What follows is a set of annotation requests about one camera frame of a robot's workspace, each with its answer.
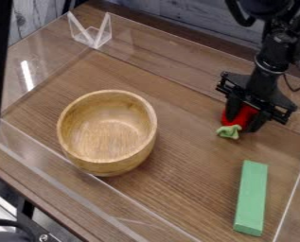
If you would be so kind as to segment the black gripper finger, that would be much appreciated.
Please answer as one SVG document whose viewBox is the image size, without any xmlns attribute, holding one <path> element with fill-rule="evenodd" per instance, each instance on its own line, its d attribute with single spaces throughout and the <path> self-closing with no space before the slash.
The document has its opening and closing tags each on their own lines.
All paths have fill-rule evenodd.
<svg viewBox="0 0 300 242">
<path fill-rule="evenodd" d="M 225 119 L 230 122 L 235 122 L 240 120 L 243 111 L 243 100 L 238 95 L 231 94 L 228 96 L 227 104 L 225 104 Z"/>
<path fill-rule="evenodd" d="M 263 127 L 263 125 L 270 120 L 270 118 L 271 118 L 271 113 L 268 111 L 259 111 L 254 115 L 246 131 L 256 132 Z"/>
</svg>

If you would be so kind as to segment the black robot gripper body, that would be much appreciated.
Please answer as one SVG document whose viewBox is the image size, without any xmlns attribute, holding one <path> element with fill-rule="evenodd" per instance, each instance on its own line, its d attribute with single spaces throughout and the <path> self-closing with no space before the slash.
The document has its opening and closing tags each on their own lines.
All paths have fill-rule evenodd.
<svg viewBox="0 0 300 242">
<path fill-rule="evenodd" d="M 262 72 L 251 75 L 223 72 L 217 90 L 225 94 L 227 100 L 231 94 L 238 95 L 243 104 L 250 105 L 258 111 L 268 111 L 270 120 L 286 125 L 298 106 L 279 89 L 278 78 L 276 75 L 264 78 Z"/>
</svg>

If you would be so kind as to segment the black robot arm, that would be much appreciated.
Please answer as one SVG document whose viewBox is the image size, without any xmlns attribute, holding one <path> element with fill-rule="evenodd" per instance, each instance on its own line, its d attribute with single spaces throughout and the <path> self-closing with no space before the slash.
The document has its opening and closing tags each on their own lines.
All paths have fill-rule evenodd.
<svg viewBox="0 0 300 242">
<path fill-rule="evenodd" d="M 224 72 L 217 84 L 227 98 L 221 123 L 255 132 L 268 121 L 287 124 L 298 110 L 279 88 L 279 80 L 300 62 L 300 0 L 224 1 L 242 26 L 254 26 L 259 20 L 266 23 L 252 73 Z"/>
</svg>

